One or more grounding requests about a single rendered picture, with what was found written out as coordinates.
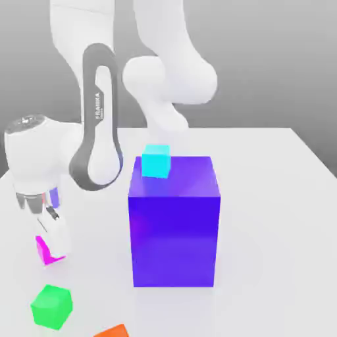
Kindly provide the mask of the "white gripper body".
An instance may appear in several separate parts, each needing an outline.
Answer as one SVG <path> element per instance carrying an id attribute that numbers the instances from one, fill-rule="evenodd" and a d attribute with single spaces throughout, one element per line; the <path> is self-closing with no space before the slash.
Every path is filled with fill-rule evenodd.
<path id="1" fill-rule="evenodd" d="M 32 214 L 35 237 L 41 236 L 54 257 L 68 256 L 71 242 L 68 226 L 61 208 L 43 208 L 39 214 Z"/>

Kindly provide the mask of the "small magenta cube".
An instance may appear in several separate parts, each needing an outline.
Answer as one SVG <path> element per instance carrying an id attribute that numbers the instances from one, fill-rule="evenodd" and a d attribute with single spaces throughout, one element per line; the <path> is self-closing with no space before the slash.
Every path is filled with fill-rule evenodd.
<path id="1" fill-rule="evenodd" d="M 51 265 L 57 261 L 60 261 L 64 259 L 66 256 L 63 255 L 61 257 L 54 257 L 51 255 L 51 252 L 47 246 L 47 244 L 44 242 L 43 238 L 41 236 L 36 236 L 36 245 L 38 254 L 40 256 L 40 259 L 44 263 L 44 265 Z"/>

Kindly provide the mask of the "small green cube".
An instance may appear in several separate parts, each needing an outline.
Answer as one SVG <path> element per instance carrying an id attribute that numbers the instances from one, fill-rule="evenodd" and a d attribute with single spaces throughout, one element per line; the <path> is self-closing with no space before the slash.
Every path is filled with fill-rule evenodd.
<path id="1" fill-rule="evenodd" d="M 60 330 L 73 310 L 71 292 L 69 289 L 47 284 L 30 307 L 37 325 Z"/>

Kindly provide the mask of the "small orange cube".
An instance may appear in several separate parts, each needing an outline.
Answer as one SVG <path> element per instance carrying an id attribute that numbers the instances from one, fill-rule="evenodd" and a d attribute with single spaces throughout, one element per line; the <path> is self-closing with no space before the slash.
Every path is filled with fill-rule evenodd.
<path id="1" fill-rule="evenodd" d="M 104 330 L 93 337 L 130 337 L 124 324 L 116 325 L 112 328 Z"/>

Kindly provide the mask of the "small cyan cube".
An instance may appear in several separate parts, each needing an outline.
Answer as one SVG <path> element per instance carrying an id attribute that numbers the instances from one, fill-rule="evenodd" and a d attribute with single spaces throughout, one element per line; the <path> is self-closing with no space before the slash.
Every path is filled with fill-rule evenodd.
<path id="1" fill-rule="evenodd" d="M 142 153 L 142 176 L 168 178 L 171 168 L 170 146 L 147 144 Z"/>

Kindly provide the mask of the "large blue box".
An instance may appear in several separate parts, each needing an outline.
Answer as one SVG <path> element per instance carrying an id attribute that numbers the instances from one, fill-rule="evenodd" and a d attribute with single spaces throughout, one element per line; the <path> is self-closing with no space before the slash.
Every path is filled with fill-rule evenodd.
<path id="1" fill-rule="evenodd" d="M 166 179 L 142 176 L 128 193 L 135 287 L 212 287 L 220 191 L 210 157 L 172 157 Z"/>

